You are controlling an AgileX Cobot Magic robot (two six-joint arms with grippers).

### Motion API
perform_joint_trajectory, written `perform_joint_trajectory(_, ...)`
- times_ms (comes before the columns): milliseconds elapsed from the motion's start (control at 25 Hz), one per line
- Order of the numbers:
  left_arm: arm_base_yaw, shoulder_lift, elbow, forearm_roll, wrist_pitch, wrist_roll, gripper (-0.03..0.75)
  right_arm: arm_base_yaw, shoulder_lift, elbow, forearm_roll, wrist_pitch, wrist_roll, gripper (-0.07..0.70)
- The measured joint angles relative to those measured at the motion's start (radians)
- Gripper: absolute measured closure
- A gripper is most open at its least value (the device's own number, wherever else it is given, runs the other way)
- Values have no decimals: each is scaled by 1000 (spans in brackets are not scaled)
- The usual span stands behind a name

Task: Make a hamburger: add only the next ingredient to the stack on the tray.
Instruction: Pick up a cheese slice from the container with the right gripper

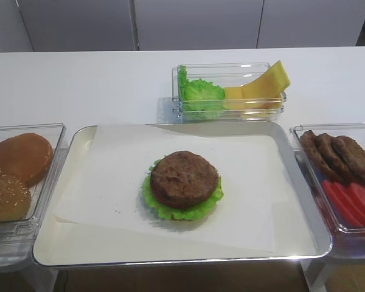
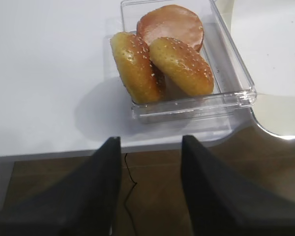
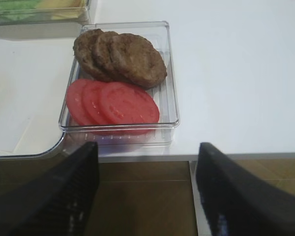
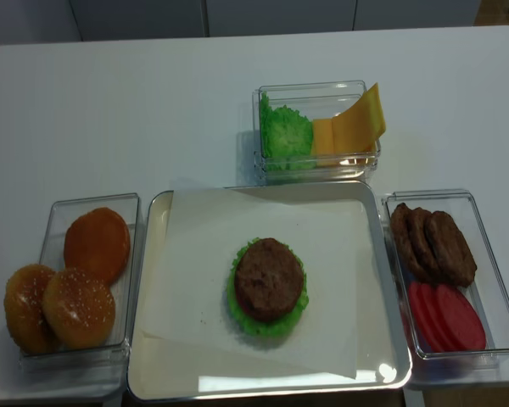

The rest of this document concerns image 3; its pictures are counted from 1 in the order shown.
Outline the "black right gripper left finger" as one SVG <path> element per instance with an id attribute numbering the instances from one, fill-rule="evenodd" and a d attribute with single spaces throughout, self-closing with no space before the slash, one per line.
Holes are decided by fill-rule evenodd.
<path id="1" fill-rule="evenodd" d="M 98 145 L 87 142 L 42 176 L 0 195 L 0 236 L 82 236 L 98 187 Z"/>

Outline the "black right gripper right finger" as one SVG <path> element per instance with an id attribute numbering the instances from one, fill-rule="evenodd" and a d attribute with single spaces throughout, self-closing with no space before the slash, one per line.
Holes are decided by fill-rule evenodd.
<path id="1" fill-rule="evenodd" d="M 295 196 L 251 174 L 211 143 L 200 144 L 196 183 L 213 236 L 295 236 Z"/>

